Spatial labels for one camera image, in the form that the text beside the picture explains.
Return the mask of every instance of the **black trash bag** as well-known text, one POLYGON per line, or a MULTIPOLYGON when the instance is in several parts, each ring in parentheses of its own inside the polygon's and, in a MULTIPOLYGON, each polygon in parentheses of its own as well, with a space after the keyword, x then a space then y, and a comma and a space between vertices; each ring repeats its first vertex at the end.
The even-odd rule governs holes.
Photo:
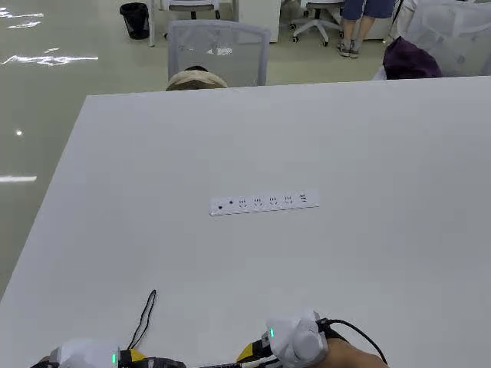
POLYGON ((120 7, 128 34, 134 40, 143 40, 150 35, 148 27, 148 8, 141 2, 131 2, 120 7))

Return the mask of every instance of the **electrical outlet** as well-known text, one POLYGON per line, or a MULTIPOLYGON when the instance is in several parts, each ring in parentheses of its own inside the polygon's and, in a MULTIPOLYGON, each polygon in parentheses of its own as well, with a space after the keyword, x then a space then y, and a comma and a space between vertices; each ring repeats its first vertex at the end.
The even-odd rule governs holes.
POLYGON ((319 207, 319 195, 316 191, 273 192, 264 195, 214 198, 209 204, 209 214, 231 215, 282 209, 306 209, 319 207))

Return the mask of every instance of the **blue shorts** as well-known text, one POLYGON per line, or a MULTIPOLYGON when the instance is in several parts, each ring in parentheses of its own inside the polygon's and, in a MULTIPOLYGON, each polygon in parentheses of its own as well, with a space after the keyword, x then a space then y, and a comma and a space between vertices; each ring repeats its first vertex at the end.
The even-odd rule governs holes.
POLYGON ((346 0, 343 7, 343 18, 357 21, 361 13, 372 18, 390 18, 394 12, 395 0, 346 0))

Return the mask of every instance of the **purple bag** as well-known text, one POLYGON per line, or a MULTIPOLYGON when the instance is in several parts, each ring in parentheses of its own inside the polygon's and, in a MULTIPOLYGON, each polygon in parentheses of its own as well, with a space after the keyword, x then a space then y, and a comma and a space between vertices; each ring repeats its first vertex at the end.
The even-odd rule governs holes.
POLYGON ((402 37, 392 42, 385 50, 384 68, 387 79, 442 77, 440 67, 433 56, 402 37))

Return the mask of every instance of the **white desk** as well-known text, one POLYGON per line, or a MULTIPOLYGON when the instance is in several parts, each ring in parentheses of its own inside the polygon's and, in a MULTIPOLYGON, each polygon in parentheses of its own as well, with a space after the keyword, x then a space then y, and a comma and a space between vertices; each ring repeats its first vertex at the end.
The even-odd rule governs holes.
POLYGON ((190 366, 304 306, 356 323, 394 368, 488 366, 490 89, 89 97, 0 303, 2 366, 72 337, 125 346, 152 288, 141 350, 190 366), (320 208, 208 215, 213 196, 303 188, 320 208))

